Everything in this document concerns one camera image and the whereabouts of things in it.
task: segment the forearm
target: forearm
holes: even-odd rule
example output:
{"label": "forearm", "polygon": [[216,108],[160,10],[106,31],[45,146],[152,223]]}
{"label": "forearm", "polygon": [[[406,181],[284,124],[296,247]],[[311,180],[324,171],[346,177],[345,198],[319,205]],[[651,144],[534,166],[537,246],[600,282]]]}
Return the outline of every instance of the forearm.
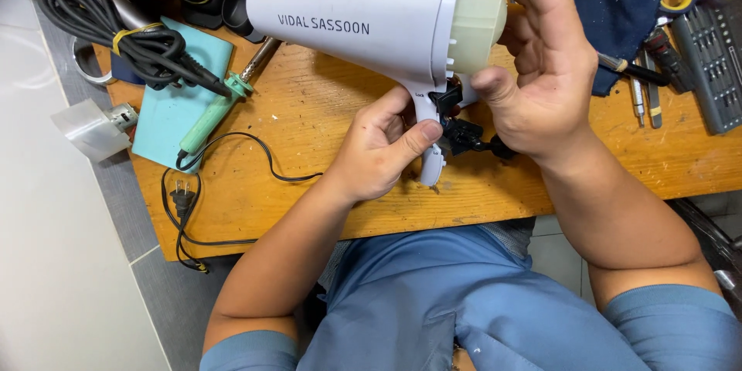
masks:
{"label": "forearm", "polygon": [[291,315],[321,275],[351,207],[320,179],[240,258],[213,314]]}
{"label": "forearm", "polygon": [[590,131],[556,161],[537,161],[564,235],[591,265],[645,269],[701,259],[688,226]]}

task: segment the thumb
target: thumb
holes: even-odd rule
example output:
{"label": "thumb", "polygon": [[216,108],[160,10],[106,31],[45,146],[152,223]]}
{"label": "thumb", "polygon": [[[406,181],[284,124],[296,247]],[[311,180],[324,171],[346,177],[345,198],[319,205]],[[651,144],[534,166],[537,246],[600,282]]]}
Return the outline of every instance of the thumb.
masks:
{"label": "thumb", "polygon": [[388,147],[395,168],[402,171],[442,135],[443,127],[437,121],[425,119],[416,123]]}
{"label": "thumb", "polygon": [[470,84],[492,110],[506,107],[518,92],[513,76],[501,66],[489,66],[477,72]]}

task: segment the man's right hand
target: man's right hand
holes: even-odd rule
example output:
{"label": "man's right hand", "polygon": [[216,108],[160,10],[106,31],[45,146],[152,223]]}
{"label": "man's right hand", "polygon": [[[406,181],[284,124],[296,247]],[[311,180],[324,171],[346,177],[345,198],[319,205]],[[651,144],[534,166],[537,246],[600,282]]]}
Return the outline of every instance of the man's right hand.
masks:
{"label": "man's right hand", "polygon": [[498,43],[515,56],[517,82],[492,66],[476,73],[471,86],[489,105],[508,147],[542,166],[559,165],[595,142],[588,110],[597,54],[574,0],[515,1]]}

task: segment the metal ring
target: metal ring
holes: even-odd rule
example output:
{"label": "metal ring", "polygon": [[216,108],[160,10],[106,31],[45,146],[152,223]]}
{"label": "metal ring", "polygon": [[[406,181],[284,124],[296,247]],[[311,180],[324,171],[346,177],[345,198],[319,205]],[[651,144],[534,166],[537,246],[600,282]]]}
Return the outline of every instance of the metal ring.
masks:
{"label": "metal ring", "polygon": [[114,78],[110,71],[100,77],[93,77],[92,75],[85,72],[80,66],[80,61],[78,60],[77,54],[75,53],[75,51],[77,50],[75,47],[76,45],[77,36],[72,36],[70,39],[70,52],[72,53],[72,61],[75,62],[75,70],[77,70],[77,72],[82,75],[85,80],[97,86],[107,86],[110,83],[118,81],[118,79]]}

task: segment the wooden table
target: wooden table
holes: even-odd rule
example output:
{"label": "wooden table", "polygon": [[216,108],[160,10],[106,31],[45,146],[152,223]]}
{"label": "wooden table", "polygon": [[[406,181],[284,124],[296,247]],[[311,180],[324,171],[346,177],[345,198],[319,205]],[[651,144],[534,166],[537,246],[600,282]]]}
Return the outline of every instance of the wooden table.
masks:
{"label": "wooden table", "polygon": [[[225,29],[213,32],[235,44],[229,68],[240,72],[257,50]],[[99,54],[106,67],[106,53]],[[513,58],[496,47],[492,63],[515,73]],[[255,94],[238,103],[214,134],[239,130],[263,139],[285,176],[322,171],[332,161],[360,107],[394,82],[375,72],[303,48],[283,45],[255,83]],[[118,82],[108,87],[115,104],[141,104],[143,88]],[[660,89],[661,129],[639,129],[632,113],[628,83],[619,82],[607,98],[592,98],[593,129],[624,167],[663,199],[742,188],[742,129],[710,136],[691,93]],[[464,117],[494,133],[483,104]],[[164,167],[132,154],[131,160],[167,260],[175,260],[176,229],[162,210],[160,176]],[[353,208],[343,238],[417,231],[553,213],[539,168],[528,157],[504,163],[488,153],[448,159],[435,187],[416,181],[419,161],[386,196]],[[254,141],[229,137],[206,153],[201,169],[203,193],[189,222],[201,241],[257,238],[265,233],[314,182],[286,183],[273,178],[265,154]],[[174,188],[176,177],[168,177]],[[194,246],[195,257],[244,252],[247,245]]]}

